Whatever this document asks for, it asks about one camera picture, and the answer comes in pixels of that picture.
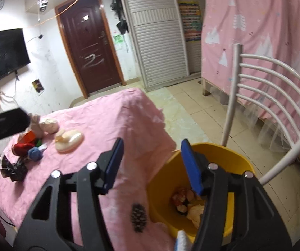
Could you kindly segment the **white knit gloved right hand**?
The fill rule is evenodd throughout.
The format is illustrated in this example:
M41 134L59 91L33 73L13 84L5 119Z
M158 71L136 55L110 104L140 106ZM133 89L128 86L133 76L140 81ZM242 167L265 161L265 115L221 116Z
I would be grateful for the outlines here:
M177 233L174 251L191 251L192 243L184 230Z

